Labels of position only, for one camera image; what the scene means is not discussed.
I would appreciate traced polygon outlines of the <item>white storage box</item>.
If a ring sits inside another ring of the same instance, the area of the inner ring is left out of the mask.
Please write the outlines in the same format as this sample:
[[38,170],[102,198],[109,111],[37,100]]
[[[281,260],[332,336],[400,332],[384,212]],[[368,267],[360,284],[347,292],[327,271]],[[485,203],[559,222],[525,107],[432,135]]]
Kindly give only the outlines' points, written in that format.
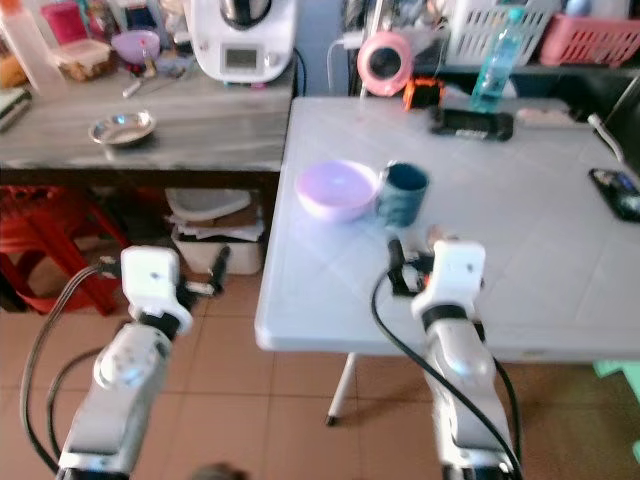
[[247,189],[166,189],[165,198],[172,210],[170,241],[189,270],[210,273],[228,248],[227,273],[260,273],[265,224]]

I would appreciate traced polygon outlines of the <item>dark teal mug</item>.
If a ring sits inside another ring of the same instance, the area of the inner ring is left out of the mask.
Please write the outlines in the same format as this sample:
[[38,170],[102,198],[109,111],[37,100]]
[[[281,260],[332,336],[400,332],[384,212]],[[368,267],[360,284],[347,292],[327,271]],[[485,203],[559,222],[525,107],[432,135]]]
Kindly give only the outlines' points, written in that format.
[[430,186],[429,174],[412,163],[390,163],[381,172],[375,214],[385,228],[411,227]]

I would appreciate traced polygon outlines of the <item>purple plastic bowl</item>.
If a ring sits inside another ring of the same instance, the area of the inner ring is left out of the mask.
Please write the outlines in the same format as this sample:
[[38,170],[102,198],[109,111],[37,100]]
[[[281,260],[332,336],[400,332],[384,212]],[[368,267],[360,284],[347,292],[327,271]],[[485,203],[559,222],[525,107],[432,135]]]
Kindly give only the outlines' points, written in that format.
[[303,210],[329,223],[353,221],[370,212],[378,188],[378,175],[370,166],[342,160],[307,166],[294,180]]

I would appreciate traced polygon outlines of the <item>white folding table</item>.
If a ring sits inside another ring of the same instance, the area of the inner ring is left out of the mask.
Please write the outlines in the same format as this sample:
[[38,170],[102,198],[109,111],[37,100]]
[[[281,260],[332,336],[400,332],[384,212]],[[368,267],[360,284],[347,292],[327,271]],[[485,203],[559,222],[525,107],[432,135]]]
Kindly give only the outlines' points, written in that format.
[[316,219],[294,189],[303,170],[330,160],[428,170],[406,242],[439,225],[484,244],[477,310],[503,360],[640,360],[640,225],[614,219],[590,183],[590,169],[616,165],[593,133],[456,140],[429,134],[425,115],[397,101],[310,97],[291,106],[256,310],[257,343],[285,366],[274,393],[325,401],[344,353],[392,352],[369,316],[388,230],[371,218]]

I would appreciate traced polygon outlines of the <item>grey marble top table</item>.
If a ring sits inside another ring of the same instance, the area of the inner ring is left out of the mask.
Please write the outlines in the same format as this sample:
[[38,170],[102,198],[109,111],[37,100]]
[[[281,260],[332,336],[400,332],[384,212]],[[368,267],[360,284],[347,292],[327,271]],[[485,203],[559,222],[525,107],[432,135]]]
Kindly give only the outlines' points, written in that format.
[[[131,97],[132,78],[115,73],[73,83],[63,95],[38,96],[0,134],[3,186],[248,189],[259,197],[270,247],[283,168],[293,82],[259,90],[229,87],[204,73],[151,79]],[[150,113],[156,131],[141,146],[93,142],[92,125],[109,116]]]

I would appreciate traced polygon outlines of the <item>red plastic stool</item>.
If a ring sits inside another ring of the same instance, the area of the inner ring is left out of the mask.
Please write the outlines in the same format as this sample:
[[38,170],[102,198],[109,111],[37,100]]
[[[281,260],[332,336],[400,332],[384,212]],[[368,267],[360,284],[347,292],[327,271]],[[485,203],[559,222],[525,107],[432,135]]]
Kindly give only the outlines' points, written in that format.
[[38,314],[50,314],[58,298],[32,291],[29,275],[50,260],[64,273],[87,268],[79,238],[110,236],[122,247],[131,242],[83,188],[3,186],[0,188],[0,270],[14,292]]

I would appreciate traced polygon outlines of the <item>black flat device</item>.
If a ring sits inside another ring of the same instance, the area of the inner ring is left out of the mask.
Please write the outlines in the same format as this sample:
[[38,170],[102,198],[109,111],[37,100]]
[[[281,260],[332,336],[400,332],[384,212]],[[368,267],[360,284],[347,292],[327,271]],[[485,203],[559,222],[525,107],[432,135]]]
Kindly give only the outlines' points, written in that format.
[[506,142],[515,134],[515,118],[507,113],[480,113],[451,108],[430,108],[429,132],[440,136]]

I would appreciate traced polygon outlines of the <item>orange black tool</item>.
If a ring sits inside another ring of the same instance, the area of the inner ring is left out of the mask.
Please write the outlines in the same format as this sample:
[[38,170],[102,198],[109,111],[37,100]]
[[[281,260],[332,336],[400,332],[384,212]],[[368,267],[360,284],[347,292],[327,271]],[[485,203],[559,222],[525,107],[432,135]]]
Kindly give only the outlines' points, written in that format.
[[444,92],[445,84],[438,78],[412,78],[403,90],[404,110],[438,108]]

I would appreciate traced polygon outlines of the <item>small metal dish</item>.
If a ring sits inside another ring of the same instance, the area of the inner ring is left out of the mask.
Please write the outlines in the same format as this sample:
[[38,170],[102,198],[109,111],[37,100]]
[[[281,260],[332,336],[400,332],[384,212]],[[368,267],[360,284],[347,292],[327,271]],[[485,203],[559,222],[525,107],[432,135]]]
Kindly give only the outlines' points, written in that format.
[[128,148],[146,141],[156,127],[156,120],[150,111],[133,111],[110,115],[92,124],[88,134],[96,145]]

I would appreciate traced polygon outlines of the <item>pink round device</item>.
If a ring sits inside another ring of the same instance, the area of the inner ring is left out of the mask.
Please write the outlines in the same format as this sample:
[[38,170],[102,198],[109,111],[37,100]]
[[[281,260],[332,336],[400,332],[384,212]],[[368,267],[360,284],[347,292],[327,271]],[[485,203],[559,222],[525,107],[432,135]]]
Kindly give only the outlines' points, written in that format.
[[358,50],[357,72],[371,95],[390,97],[410,82],[413,51],[410,41],[396,32],[376,32]]

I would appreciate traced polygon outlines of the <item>black phone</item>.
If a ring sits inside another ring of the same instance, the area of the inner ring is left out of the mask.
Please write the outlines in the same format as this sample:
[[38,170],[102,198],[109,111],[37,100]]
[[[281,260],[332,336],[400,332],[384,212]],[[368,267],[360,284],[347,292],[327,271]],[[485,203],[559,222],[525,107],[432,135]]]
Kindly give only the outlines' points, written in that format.
[[593,168],[588,178],[602,196],[614,218],[626,223],[640,223],[640,187],[618,170]]

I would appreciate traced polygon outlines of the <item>white kitchen appliance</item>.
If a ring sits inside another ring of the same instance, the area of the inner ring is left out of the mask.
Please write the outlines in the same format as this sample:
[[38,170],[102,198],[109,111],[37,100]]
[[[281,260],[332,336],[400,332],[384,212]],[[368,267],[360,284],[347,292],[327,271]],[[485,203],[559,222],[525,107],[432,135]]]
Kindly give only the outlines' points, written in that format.
[[188,0],[195,58],[224,83],[274,81],[291,64],[298,0]]

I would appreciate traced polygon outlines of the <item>blue green water bottle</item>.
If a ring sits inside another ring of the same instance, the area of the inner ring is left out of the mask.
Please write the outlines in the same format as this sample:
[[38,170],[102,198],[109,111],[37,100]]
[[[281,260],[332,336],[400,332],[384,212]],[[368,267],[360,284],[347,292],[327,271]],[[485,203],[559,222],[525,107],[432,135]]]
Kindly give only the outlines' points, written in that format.
[[468,109],[475,113],[497,113],[504,97],[509,76],[524,50],[525,9],[513,8],[507,13],[504,28],[494,37],[493,49],[485,60],[468,100]]

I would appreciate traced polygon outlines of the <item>small purple bowl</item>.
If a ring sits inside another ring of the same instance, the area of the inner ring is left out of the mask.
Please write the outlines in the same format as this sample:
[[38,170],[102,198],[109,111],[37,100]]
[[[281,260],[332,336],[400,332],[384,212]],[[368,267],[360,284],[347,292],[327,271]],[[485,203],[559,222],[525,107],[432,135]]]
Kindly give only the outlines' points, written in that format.
[[159,58],[160,37],[150,29],[129,29],[111,37],[110,45],[120,59],[133,65],[143,65],[147,60]]

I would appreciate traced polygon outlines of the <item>clear food container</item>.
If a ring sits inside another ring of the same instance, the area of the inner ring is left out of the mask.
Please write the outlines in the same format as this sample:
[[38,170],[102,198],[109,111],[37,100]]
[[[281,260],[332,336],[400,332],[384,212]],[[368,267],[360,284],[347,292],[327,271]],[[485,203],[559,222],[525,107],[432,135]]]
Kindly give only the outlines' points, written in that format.
[[54,56],[60,72],[77,82],[93,81],[115,70],[113,49],[92,38],[60,45]]

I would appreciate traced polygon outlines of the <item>white plastic basket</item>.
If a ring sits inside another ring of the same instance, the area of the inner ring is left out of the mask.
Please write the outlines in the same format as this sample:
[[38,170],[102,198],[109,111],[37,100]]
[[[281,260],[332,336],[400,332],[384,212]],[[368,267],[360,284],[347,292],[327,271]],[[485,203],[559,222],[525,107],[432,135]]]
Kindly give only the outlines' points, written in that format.
[[518,40],[515,65],[534,55],[561,0],[447,0],[442,54],[447,67],[480,67],[492,54],[499,33],[509,26]]

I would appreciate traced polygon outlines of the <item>brown bread loaf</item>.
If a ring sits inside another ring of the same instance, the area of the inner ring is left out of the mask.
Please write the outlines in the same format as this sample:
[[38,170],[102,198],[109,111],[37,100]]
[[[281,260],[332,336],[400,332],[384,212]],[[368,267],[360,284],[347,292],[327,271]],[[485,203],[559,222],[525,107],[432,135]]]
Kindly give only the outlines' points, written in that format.
[[14,55],[6,54],[0,59],[0,87],[3,90],[22,87],[28,83],[24,69]]

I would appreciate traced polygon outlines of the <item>pink red container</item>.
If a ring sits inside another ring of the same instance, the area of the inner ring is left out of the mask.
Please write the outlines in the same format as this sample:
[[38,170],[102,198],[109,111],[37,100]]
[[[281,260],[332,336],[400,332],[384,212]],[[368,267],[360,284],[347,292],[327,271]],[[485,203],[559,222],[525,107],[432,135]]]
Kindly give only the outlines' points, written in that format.
[[59,1],[41,6],[40,14],[46,20],[56,45],[73,44],[90,36],[84,27],[81,9],[74,1]]

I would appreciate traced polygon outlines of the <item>pink plastic basket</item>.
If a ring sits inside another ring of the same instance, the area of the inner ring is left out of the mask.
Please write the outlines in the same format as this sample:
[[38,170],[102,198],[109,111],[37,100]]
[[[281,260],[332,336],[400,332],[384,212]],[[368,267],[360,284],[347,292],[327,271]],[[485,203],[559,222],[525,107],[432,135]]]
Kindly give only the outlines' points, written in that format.
[[620,68],[640,51],[640,19],[579,17],[557,13],[539,47],[539,63]]

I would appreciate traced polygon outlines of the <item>clear bottle orange cap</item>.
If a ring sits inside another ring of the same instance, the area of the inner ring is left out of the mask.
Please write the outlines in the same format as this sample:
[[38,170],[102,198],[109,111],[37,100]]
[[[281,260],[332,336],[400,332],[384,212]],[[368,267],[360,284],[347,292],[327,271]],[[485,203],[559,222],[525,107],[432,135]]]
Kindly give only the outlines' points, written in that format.
[[0,0],[1,32],[28,82],[41,93],[54,92],[58,69],[47,64],[47,46],[22,0]]

